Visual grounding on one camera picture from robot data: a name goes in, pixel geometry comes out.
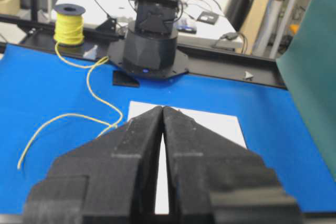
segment cardboard box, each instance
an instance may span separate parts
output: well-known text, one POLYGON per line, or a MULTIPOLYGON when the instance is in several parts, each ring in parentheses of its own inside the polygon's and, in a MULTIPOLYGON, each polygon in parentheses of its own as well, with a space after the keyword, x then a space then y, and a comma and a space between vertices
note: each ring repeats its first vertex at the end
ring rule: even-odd
POLYGON ((17 15, 20 10, 20 0, 0 0, 0 14, 17 15))

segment blue object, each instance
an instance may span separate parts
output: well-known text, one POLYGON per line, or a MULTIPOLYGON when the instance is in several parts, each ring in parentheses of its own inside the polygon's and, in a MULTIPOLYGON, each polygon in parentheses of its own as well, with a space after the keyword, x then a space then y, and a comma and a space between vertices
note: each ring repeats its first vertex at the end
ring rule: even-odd
MULTIPOLYGON (((140 80, 138 89, 119 87, 112 85, 114 69, 110 65, 98 67, 91 84, 93 91, 119 107, 125 118, 132 100, 235 115, 248 148, 276 170, 285 190, 298 199, 303 211, 336 210, 336 183, 288 91, 192 75, 163 82, 140 80)), ((68 112, 108 122, 118 118, 90 95, 86 73, 55 55, 7 46, 0 61, 0 213, 21 214, 32 185, 46 176, 53 160, 104 129, 104 125, 85 119, 59 120, 39 134, 24 169, 18 171, 19 156, 38 127, 68 112)))

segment green board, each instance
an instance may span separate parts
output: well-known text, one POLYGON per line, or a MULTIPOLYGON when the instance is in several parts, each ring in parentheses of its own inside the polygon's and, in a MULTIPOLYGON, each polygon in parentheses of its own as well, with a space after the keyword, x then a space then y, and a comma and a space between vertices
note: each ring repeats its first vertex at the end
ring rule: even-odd
POLYGON ((335 180, 336 0, 311 1, 299 32, 277 63, 335 180))

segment small white triangle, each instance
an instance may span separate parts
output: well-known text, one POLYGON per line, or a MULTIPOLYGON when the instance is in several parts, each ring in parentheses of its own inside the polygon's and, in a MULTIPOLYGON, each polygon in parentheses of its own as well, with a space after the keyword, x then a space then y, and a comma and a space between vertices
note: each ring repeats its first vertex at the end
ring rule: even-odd
POLYGON ((245 71, 245 80, 251 80, 254 77, 250 72, 245 71))

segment wooden panel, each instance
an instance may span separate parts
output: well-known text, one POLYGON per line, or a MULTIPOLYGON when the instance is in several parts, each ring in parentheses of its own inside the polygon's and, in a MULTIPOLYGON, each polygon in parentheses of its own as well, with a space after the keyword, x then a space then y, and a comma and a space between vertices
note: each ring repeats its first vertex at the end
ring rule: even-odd
POLYGON ((254 0, 251 10, 240 29, 240 32, 243 33, 248 40, 248 48, 246 52, 248 55, 251 54, 253 45, 257 39, 268 1, 269 0, 254 0))

